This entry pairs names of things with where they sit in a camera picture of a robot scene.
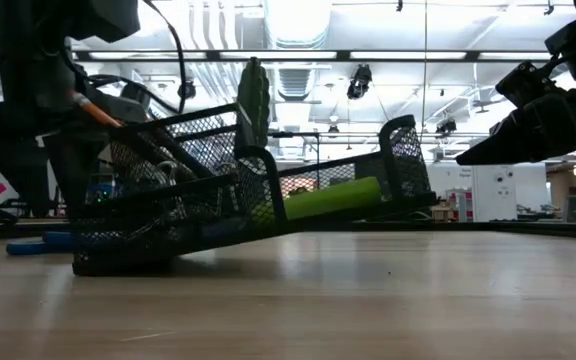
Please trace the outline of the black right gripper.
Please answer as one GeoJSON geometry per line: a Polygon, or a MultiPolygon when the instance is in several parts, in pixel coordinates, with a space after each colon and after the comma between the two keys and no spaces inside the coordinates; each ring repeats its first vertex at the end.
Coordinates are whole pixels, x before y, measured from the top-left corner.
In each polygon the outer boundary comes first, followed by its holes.
{"type": "Polygon", "coordinates": [[[549,93],[515,109],[487,138],[456,157],[464,166],[538,162],[576,150],[576,89],[549,93]]]}

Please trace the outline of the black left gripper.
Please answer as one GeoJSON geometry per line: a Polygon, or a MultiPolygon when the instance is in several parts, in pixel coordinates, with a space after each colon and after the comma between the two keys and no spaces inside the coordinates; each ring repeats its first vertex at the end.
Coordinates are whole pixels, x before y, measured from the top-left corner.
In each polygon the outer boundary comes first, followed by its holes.
{"type": "MultiPolygon", "coordinates": [[[[73,110],[69,91],[75,73],[67,63],[72,45],[54,53],[37,46],[0,42],[0,137],[34,137],[54,132],[73,110]]],[[[103,131],[60,132],[43,138],[52,170],[71,218],[84,206],[89,180],[108,144],[103,131]]]]}

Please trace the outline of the orange pencil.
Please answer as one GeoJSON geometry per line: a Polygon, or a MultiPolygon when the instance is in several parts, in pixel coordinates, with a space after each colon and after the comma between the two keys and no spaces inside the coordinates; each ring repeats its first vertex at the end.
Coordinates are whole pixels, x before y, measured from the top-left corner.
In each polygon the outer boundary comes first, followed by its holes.
{"type": "Polygon", "coordinates": [[[123,126],[119,120],[111,117],[82,93],[71,89],[68,91],[68,95],[77,108],[90,116],[97,123],[112,128],[119,128],[123,126]]]}

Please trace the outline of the blue handled scissors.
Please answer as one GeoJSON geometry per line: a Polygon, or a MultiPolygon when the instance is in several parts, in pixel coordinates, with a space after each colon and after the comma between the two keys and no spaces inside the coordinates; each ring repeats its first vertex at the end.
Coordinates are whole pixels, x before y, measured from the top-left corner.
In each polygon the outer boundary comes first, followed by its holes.
{"type": "Polygon", "coordinates": [[[6,253],[10,256],[29,256],[52,253],[71,253],[74,241],[70,232],[48,231],[39,239],[13,241],[6,245],[6,253]]]}

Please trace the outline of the small black binder clip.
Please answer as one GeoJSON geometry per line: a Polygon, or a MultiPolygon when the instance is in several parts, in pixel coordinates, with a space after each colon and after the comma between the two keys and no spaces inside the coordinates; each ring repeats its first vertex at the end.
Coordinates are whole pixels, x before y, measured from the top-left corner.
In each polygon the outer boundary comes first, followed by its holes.
{"type": "Polygon", "coordinates": [[[176,184],[177,163],[172,160],[162,161],[155,166],[155,178],[162,186],[176,184]]]}

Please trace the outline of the green sticky note pad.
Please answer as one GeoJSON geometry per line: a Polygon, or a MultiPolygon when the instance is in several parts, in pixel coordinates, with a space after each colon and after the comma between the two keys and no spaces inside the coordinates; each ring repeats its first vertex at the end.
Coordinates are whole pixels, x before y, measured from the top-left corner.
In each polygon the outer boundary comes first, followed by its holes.
{"type": "Polygon", "coordinates": [[[330,187],[289,195],[283,199],[288,220],[329,214],[340,210],[378,205],[381,187],[375,177],[365,177],[330,187]]]}

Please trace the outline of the black mesh desk organizer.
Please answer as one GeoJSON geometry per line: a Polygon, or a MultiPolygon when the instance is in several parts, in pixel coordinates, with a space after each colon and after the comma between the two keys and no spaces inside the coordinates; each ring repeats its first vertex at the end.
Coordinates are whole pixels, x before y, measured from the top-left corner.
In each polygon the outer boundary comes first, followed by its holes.
{"type": "Polygon", "coordinates": [[[112,193],[87,201],[70,218],[74,272],[121,274],[259,240],[230,237],[240,230],[389,217],[437,201],[410,116],[388,121],[374,152],[284,170],[267,149],[247,141],[246,121],[234,103],[112,130],[112,193]],[[155,178],[155,166],[166,160],[177,163],[174,186],[155,178]],[[380,204],[286,218],[289,195],[365,177],[378,180],[380,204]]]}

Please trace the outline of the white cabinet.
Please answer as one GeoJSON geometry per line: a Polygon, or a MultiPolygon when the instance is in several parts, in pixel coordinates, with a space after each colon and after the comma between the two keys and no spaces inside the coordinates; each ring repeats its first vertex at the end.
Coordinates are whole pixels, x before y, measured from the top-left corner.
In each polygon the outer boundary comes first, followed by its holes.
{"type": "Polygon", "coordinates": [[[517,206],[540,210],[550,202],[544,163],[472,166],[475,222],[517,220],[517,206]]]}

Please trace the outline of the green cactus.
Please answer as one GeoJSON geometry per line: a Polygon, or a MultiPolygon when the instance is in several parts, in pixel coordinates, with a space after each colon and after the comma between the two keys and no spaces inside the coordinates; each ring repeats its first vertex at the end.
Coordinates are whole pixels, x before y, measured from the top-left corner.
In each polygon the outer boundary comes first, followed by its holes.
{"type": "Polygon", "coordinates": [[[267,71],[257,57],[251,57],[241,73],[237,102],[247,117],[247,141],[265,148],[270,118],[270,83],[267,71]]]}

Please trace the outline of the black aluminium table frame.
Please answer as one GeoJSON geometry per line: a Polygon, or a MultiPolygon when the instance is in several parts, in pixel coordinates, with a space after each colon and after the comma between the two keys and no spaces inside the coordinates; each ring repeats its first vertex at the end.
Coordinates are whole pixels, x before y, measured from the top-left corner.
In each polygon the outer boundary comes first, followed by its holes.
{"type": "MultiPolygon", "coordinates": [[[[14,225],[0,224],[0,240],[26,238],[44,232],[69,232],[67,222],[20,222],[14,225]]],[[[437,223],[437,222],[349,222],[340,224],[296,224],[279,230],[240,230],[230,234],[236,239],[265,239],[301,232],[509,232],[576,238],[576,223],[494,221],[483,223],[437,223]]]]}

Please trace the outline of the ceiling air duct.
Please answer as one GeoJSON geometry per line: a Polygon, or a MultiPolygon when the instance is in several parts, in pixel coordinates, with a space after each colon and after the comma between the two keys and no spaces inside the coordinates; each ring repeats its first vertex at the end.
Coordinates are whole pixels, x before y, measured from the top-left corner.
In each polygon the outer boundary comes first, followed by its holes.
{"type": "Polygon", "coordinates": [[[266,38],[272,49],[323,49],[332,0],[263,0],[266,38]]]}

